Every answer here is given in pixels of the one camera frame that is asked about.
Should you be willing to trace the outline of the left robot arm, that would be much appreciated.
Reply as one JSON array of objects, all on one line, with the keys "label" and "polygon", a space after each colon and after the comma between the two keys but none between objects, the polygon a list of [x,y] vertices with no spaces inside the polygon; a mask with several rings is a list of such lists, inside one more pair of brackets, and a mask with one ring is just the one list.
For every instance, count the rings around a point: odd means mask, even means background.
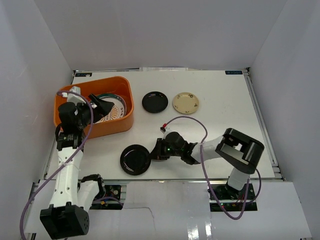
[{"label": "left robot arm", "polygon": [[89,232],[89,209],[93,201],[105,196],[106,187],[99,174],[79,180],[84,144],[92,126],[110,113],[113,102],[94,94],[78,103],[67,101],[57,110],[60,126],[56,129],[59,171],[52,198],[47,209],[40,212],[40,221],[53,240],[84,236]]}]

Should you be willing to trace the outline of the black plate front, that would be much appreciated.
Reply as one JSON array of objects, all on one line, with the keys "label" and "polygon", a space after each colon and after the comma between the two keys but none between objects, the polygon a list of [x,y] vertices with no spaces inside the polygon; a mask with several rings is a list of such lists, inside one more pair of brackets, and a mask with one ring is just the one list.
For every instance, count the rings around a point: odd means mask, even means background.
[{"label": "black plate front", "polygon": [[148,170],[150,165],[150,152],[142,145],[129,145],[121,153],[120,166],[128,175],[141,175]]}]

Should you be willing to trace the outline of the beige patterned plate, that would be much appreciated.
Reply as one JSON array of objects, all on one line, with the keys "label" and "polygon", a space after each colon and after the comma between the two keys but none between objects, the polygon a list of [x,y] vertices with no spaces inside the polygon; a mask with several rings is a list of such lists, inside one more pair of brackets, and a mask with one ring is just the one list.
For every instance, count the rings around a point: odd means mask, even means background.
[{"label": "beige patterned plate", "polygon": [[177,112],[189,115],[195,113],[198,110],[200,101],[193,93],[181,92],[173,98],[172,105]]}]

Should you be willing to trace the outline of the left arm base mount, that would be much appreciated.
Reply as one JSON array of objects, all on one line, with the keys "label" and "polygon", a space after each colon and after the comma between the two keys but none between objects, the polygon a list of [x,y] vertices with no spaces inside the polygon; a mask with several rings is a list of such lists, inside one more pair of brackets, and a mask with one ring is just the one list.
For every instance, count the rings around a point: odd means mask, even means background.
[{"label": "left arm base mount", "polygon": [[93,203],[90,210],[121,210],[123,207],[115,200],[107,199],[108,197],[115,198],[121,201],[121,185],[105,185],[105,195],[103,200],[98,203]]}]

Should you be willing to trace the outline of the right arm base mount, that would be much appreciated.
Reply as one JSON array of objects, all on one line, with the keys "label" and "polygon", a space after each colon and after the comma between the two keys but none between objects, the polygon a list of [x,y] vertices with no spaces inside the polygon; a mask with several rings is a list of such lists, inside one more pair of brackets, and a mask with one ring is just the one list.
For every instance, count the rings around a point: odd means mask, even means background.
[{"label": "right arm base mount", "polygon": [[220,206],[228,212],[240,212],[244,202],[246,202],[244,208],[245,212],[256,212],[258,210],[256,201],[253,201],[256,194],[251,183],[248,185],[246,201],[244,201],[246,186],[244,186],[241,191],[231,190],[226,187],[225,183],[212,184],[211,187],[220,202],[219,205],[210,192],[210,189],[208,189],[207,191],[209,193],[209,205],[211,212],[222,212]]}]

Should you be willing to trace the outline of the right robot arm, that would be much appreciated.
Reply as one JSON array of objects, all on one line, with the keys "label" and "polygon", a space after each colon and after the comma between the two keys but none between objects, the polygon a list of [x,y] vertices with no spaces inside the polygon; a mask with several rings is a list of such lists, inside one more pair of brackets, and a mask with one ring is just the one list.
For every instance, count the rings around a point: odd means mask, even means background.
[{"label": "right robot arm", "polygon": [[258,140],[234,129],[228,128],[223,135],[213,140],[187,142],[178,132],[162,128],[164,136],[156,140],[155,147],[148,155],[149,160],[165,161],[179,157],[188,165],[202,161],[223,158],[233,166],[227,183],[226,195],[236,200],[244,193],[244,186],[254,174],[265,146]]}]

